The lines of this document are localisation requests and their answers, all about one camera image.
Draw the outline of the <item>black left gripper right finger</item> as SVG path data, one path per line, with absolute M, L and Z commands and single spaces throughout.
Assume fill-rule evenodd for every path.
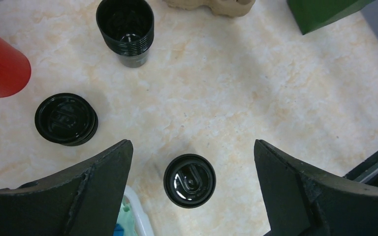
M 294 158 L 264 140 L 254 160 L 270 236 L 378 236 L 378 187 Z

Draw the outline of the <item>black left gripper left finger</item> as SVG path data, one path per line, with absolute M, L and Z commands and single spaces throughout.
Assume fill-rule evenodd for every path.
M 103 152 L 16 189 L 0 189 L 0 236 L 111 236 L 133 145 Z

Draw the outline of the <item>black cup lid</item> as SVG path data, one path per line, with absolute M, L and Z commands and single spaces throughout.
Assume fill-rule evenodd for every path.
M 182 208 L 196 208 L 212 196 L 217 179 L 213 166 L 197 154 L 183 154 L 167 166 L 163 186 L 168 198 Z

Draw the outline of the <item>green brown paper bag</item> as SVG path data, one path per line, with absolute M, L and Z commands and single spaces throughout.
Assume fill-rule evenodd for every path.
M 287 0 L 303 35 L 360 11 L 374 0 Z

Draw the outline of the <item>mint green cloth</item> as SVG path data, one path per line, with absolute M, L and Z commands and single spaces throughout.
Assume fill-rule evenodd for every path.
M 124 229 L 125 236 L 137 236 L 135 229 L 135 218 L 131 204 L 123 199 L 116 224 L 120 224 Z

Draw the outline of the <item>blue cloth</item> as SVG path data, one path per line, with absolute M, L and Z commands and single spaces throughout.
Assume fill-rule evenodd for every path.
M 124 229 L 120 224 L 115 225 L 113 236 L 124 236 Z

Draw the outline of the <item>white plastic basket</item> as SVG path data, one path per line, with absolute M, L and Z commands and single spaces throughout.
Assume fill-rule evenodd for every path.
M 124 191 L 123 203 L 130 209 L 134 220 L 134 231 L 137 236 L 154 236 L 153 227 L 150 223 L 147 213 L 144 211 L 142 204 L 136 192 L 126 186 Z

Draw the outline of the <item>red cup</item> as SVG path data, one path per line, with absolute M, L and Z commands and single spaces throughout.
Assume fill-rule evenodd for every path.
M 30 81 L 31 73 L 27 57 L 0 38 L 0 98 L 20 92 Z

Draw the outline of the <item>cardboard cup carrier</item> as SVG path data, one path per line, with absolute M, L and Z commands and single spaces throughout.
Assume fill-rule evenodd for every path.
M 208 7 L 214 15 L 242 17 L 248 14 L 256 0 L 165 0 L 169 7 L 194 10 Z

